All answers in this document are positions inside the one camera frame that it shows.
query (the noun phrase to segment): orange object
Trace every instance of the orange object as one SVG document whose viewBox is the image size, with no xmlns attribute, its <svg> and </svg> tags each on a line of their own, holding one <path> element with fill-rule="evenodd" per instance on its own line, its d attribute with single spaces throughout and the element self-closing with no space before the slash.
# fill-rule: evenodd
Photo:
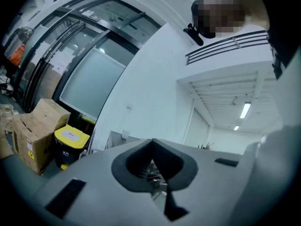
<svg viewBox="0 0 301 226">
<path fill-rule="evenodd" d="M 21 63 L 22 60 L 22 56 L 24 54 L 25 51 L 25 44 L 21 44 L 16 51 L 12 54 L 11 57 L 9 57 L 9 61 L 15 65 L 15 66 L 19 66 L 19 64 Z"/>
</svg>

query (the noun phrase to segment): gray machine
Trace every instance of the gray machine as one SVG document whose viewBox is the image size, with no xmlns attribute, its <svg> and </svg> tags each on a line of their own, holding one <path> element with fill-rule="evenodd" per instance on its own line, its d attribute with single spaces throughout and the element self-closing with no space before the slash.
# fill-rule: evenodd
<svg viewBox="0 0 301 226">
<path fill-rule="evenodd" d="M 165 140 L 131 142 L 78 160 L 35 201 L 56 216 L 56 225 L 249 225 L 291 185 L 301 161 L 300 131 L 274 132 L 242 156 Z M 145 180 L 151 160 L 167 182 L 164 213 Z"/>
</svg>

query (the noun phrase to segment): gray plastic surface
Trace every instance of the gray plastic surface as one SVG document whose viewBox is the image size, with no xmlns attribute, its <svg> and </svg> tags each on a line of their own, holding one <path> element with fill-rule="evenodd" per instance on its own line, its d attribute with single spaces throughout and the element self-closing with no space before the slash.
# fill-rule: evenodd
<svg viewBox="0 0 301 226">
<path fill-rule="evenodd" d="M 53 177 L 36 195 L 45 207 L 73 179 L 86 182 L 63 221 L 77 225 L 247 225 L 269 210 L 289 187 L 301 157 L 301 127 L 285 128 L 243 156 L 201 150 L 160 140 L 193 157 L 198 173 L 185 189 L 173 191 L 177 206 L 189 213 L 176 221 L 156 207 L 150 193 L 134 193 L 116 181 L 111 164 L 122 152 L 151 140 L 136 141 L 89 155 Z M 214 162 L 239 161 L 237 167 Z"/>
</svg>

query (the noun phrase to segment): label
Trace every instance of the label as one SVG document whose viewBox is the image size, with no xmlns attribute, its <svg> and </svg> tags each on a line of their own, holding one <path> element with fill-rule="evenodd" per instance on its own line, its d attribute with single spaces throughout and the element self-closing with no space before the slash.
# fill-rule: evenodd
<svg viewBox="0 0 301 226">
<path fill-rule="evenodd" d="M 100 18 L 93 14 L 94 14 L 94 12 L 90 11 L 90 10 L 82 13 L 82 15 L 87 16 L 87 17 L 93 19 L 94 21 L 98 22 L 100 20 Z"/>
<path fill-rule="evenodd" d="M 95 15 L 91 15 L 90 18 L 92 18 L 96 22 L 98 22 L 100 20 L 100 18 Z"/>
<path fill-rule="evenodd" d="M 65 151 L 63 151 L 63 154 L 64 154 L 65 156 L 69 156 L 69 153 L 68 153 L 68 152 L 65 152 Z"/>
<path fill-rule="evenodd" d="M 27 140 L 27 149 L 32 152 L 32 143 L 29 140 Z"/>
<path fill-rule="evenodd" d="M 33 152 L 30 151 L 29 149 L 27 149 L 27 152 L 28 152 L 28 155 L 29 155 L 32 159 L 34 159 Z"/>
<path fill-rule="evenodd" d="M 69 130 L 64 130 L 63 132 L 61 132 L 61 135 L 66 137 L 67 139 L 73 141 L 73 142 L 77 142 L 79 140 L 79 136 L 72 133 Z"/>
</svg>

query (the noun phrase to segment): ceiling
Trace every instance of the ceiling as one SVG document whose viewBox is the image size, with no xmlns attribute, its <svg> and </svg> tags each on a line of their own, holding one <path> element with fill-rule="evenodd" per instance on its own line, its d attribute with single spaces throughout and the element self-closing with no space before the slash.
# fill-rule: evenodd
<svg viewBox="0 0 301 226">
<path fill-rule="evenodd" d="M 268 134 L 282 127 L 272 93 L 276 79 L 270 62 L 260 66 L 237 65 L 203 74 L 190 82 L 214 121 L 214 127 Z M 251 108 L 240 119 L 245 102 Z"/>
</svg>

